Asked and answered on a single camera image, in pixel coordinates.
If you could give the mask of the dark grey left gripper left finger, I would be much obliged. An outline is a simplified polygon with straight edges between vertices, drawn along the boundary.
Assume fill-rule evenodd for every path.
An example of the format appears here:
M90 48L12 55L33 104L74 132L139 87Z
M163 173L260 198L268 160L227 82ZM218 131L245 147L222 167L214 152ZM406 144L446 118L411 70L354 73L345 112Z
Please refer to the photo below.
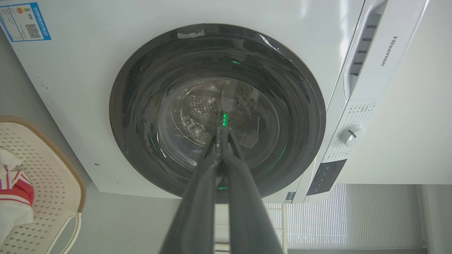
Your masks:
M213 132L160 248L161 254L212 254L220 129Z

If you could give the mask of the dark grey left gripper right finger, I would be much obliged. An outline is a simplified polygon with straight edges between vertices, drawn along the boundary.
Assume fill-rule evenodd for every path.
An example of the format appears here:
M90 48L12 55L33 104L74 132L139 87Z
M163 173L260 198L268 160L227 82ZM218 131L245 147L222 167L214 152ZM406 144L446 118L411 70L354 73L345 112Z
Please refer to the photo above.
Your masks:
M242 150L230 128L221 129L221 159L228 182L233 254L282 254Z

